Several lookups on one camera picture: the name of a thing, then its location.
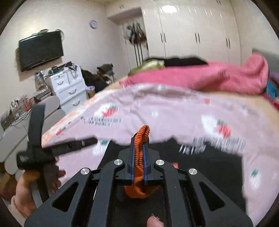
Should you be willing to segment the person's right hand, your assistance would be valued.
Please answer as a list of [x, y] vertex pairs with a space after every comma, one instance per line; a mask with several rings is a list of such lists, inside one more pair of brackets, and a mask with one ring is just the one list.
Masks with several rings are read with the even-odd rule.
[[151, 216], [147, 219], [147, 227], [164, 227], [164, 223], [159, 217], [151, 214]]

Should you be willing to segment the person's left hand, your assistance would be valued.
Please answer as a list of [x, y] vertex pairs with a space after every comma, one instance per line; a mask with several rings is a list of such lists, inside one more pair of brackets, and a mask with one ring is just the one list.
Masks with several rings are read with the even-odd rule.
[[16, 194], [14, 202], [16, 208], [26, 218], [29, 217], [36, 209], [32, 187], [40, 178], [40, 173], [35, 170], [25, 170], [16, 186]]

